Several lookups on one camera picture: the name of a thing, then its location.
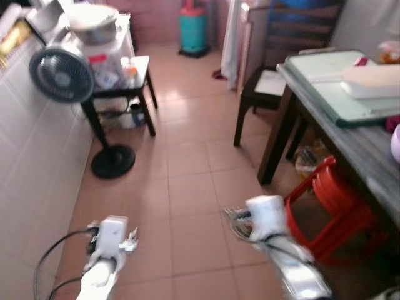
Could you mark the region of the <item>clear plastic bag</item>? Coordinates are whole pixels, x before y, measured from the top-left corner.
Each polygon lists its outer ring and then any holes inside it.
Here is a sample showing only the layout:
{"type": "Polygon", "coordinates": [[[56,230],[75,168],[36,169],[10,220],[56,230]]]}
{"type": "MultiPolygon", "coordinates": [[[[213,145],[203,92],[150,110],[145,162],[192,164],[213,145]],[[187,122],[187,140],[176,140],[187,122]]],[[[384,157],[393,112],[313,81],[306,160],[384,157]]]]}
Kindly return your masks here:
{"type": "Polygon", "coordinates": [[[307,178],[329,156],[321,140],[300,146],[292,155],[292,165],[299,178],[307,178]]]}

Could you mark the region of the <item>red plastic stool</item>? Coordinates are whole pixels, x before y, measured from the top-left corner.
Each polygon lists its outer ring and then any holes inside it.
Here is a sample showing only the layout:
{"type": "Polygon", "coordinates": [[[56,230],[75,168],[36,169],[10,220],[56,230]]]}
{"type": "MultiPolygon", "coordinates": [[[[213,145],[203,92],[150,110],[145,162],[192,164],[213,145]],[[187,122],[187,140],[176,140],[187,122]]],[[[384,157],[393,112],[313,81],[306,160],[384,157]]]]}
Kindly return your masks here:
{"type": "Polygon", "coordinates": [[[374,257],[386,244],[389,234],[374,216],[371,208],[338,174],[336,159],[328,156],[315,170],[284,198],[286,220],[294,239],[312,252],[317,262],[328,266],[347,266],[374,257]],[[314,239],[307,237],[298,226],[291,204],[308,191],[314,192],[318,202],[331,220],[314,239]],[[335,252],[351,238],[365,234],[366,245],[355,258],[337,258],[335,252]]]}

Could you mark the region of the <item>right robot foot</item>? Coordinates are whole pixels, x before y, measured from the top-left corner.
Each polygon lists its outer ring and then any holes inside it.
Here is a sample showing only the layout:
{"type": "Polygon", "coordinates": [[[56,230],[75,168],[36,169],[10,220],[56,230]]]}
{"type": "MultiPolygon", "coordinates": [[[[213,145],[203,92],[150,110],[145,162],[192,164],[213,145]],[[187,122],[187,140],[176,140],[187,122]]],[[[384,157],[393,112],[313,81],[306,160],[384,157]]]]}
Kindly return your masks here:
{"type": "Polygon", "coordinates": [[[400,300],[400,290],[398,287],[386,289],[372,297],[371,300],[400,300]]]}

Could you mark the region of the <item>grey wooden table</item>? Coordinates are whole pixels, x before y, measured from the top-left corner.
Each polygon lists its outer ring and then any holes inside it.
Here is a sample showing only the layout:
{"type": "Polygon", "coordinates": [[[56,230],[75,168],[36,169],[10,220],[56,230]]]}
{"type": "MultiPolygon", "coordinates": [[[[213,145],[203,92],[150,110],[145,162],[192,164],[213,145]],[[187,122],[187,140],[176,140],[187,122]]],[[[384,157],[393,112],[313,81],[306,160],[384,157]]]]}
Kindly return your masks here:
{"type": "Polygon", "coordinates": [[[365,200],[379,220],[395,231],[400,228],[400,165],[391,154],[391,135],[384,126],[340,127],[325,108],[317,88],[306,80],[308,74],[342,71],[354,65],[363,52],[338,49],[312,52],[311,65],[303,69],[286,61],[277,64],[277,71],[286,81],[278,106],[277,117],[257,171],[261,184],[272,182],[284,149],[291,139],[297,118],[303,118],[332,152],[338,166],[357,177],[355,188],[365,194],[365,200]]]}

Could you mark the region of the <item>purple plastic bowl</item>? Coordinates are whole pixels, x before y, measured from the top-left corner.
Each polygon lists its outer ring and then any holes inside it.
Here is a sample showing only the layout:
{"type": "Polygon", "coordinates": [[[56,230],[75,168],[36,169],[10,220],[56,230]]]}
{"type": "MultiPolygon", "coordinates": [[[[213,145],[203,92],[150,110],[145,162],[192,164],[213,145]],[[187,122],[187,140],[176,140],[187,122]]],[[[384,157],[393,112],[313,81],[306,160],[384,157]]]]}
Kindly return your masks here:
{"type": "Polygon", "coordinates": [[[398,132],[399,126],[392,132],[391,143],[389,143],[389,145],[391,146],[391,154],[395,162],[400,163],[400,140],[398,137],[398,132]]]}

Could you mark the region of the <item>pale green board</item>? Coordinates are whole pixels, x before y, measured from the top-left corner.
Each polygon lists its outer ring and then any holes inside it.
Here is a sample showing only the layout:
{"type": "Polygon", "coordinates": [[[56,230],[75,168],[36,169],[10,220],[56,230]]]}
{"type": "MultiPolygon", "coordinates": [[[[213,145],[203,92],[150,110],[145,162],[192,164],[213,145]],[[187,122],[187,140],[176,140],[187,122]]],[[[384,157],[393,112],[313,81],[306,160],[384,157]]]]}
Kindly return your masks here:
{"type": "Polygon", "coordinates": [[[357,49],[307,52],[287,57],[278,69],[287,83],[293,81],[296,89],[306,91],[311,102],[340,128],[380,125],[386,118],[400,115],[400,97],[359,99],[346,91],[340,75],[334,76],[353,68],[363,57],[357,49]]]}

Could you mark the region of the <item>maroon cloth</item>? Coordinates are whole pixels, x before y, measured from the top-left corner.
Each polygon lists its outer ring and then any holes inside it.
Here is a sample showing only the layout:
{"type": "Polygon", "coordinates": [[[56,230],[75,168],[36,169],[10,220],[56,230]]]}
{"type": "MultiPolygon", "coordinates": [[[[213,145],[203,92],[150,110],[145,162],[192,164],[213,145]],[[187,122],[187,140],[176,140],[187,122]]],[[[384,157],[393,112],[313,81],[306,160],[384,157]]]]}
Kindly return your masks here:
{"type": "Polygon", "coordinates": [[[384,128],[389,133],[394,133],[400,124],[400,115],[386,118],[384,128]]]}

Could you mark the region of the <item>black side table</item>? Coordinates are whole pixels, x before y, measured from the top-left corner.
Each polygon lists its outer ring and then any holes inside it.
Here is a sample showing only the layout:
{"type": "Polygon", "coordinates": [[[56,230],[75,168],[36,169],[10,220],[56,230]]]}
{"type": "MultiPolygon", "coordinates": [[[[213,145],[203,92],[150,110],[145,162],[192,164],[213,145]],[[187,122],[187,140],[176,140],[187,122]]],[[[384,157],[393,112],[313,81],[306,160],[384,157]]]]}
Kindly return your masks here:
{"type": "Polygon", "coordinates": [[[125,77],[111,89],[94,92],[89,102],[81,104],[86,120],[98,138],[105,137],[103,124],[111,122],[113,128],[146,126],[149,135],[156,135],[152,109],[158,109],[153,86],[149,56],[122,58],[125,77]]]}

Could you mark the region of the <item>clear plastic container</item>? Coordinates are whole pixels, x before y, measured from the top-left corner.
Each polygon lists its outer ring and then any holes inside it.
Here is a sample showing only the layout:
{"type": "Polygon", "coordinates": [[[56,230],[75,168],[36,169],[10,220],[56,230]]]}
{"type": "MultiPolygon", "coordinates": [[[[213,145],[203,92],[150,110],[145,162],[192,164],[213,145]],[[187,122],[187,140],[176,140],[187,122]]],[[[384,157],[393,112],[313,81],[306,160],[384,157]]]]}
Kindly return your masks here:
{"type": "Polygon", "coordinates": [[[131,83],[133,72],[129,71],[129,66],[135,52],[128,29],[118,32],[115,40],[102,45],[86,45],[71,32],[66,35],[64,43],[76,46],[88,59],[97,91],[127,88],[131,83]]]}

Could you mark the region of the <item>black standing fan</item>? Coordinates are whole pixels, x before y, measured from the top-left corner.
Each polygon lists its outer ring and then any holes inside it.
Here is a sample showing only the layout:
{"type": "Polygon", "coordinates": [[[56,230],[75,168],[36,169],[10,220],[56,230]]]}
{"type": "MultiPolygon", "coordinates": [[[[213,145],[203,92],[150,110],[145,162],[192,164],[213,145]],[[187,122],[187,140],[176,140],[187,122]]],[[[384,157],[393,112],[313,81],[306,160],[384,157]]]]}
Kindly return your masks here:
{"type": "Polygon", "coordinates": [[[29,62],[32,83],[49,100],[79,104],[102,149],[92,157],[89,168],[102,179],[119,178],[131,171],[136,154],[123,144],[108,143],[93,103],[96,88],[93,70],[82,54],[62,46],[48,46],[35,52],[29,62]]]}

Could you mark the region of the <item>white hanging cloth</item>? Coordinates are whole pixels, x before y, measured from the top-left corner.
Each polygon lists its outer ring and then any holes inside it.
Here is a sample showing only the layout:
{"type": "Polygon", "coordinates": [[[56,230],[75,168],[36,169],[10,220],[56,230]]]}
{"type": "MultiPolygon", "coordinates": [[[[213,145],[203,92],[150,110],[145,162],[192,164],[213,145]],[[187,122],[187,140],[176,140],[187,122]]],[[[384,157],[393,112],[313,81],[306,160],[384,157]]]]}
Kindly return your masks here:
{"type": "Polygon", "coordinates": [[[242,54],[243,31],[248,20],[249,4],[251,0],[225,0],[227,9],[224,9],[224,37],[222,39],[222,60],[220,75],[227,80],[227,87],[238,92],[240,75],[240,56],[242,54]]]}

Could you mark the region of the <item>white rectangular tray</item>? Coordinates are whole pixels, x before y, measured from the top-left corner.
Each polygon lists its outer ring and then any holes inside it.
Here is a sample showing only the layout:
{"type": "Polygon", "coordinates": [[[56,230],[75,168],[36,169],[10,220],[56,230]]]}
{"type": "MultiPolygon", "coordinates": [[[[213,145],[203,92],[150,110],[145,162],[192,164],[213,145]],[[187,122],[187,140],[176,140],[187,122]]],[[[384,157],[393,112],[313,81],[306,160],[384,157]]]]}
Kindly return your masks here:
{"type": "Polygon", "coordinates": [[[341,86],[352,98],[398,98],[400,96],[400,65],[369,65],[349,67],[341,72],[341,86]]]}

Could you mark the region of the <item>teal gas cylinder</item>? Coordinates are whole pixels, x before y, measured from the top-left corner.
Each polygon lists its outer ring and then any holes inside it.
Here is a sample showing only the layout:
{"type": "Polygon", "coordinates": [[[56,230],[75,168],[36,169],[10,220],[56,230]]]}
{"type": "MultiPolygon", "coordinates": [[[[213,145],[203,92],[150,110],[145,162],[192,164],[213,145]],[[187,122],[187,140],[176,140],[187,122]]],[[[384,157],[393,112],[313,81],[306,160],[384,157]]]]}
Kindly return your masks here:
{"type": "Polygon", "coordinates": [[[180,10],[180,48],[178,54],[201,58],[208,54],[208,14],[196,0],[182,0],[180,10]]]}

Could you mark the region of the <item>dark wooden chair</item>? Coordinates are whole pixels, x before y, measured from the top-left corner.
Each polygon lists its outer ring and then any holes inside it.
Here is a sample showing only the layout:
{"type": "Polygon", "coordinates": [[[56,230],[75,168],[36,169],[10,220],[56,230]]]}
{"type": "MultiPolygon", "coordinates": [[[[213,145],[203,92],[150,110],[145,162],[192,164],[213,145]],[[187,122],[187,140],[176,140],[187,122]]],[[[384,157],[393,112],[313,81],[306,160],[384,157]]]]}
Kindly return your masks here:
{"type": "Polygon", "coordinates": [[[285,81],[276,66],[288,56],[326,48],[348,0],[264,0],[238,6],[243,25],[238,58],[240,95],[234,146],[240,146],[246,115],[277,111],[285,81]]]}

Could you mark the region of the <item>large metal pot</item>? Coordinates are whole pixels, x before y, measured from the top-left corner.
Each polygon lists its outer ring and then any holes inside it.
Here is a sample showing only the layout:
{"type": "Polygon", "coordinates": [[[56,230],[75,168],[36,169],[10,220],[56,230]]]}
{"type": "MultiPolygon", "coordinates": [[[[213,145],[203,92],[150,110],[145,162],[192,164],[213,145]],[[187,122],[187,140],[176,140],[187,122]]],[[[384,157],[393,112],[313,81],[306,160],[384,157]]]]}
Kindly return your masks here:
{"type": "Polygon", "coordinates": [[[120,12],[103,4],[72,4],[65,10],[69,31],[90,46],[114,42],[120,12]]]}

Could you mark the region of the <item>clear jar orange contents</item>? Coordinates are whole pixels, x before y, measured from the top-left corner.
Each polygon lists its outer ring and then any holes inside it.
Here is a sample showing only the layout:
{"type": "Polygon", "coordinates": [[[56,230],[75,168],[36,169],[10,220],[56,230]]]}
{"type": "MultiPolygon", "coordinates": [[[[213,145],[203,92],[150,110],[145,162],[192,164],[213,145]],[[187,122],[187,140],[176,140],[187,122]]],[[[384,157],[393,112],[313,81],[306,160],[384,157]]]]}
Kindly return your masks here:
{"type": "Polygon", "coordinates": [[[380,61],[383,64],[400,64],[400,42],[382,42],[378,49],[382,51],[380,61]]]}

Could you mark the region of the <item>silver metal tray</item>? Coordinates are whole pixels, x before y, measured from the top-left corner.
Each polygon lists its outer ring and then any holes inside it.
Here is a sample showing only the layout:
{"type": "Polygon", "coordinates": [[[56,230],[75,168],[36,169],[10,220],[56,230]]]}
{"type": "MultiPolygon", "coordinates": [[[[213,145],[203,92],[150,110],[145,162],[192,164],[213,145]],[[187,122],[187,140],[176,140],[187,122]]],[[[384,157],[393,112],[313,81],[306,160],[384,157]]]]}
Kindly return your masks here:
{"type": "Polygon", "coordinates": [[[60,0],[49,0],[39,8],[31,9],[25,18],[35,34],[43,38],[45,33],[56,28],[63,14],[64,8],[60,0]]]}

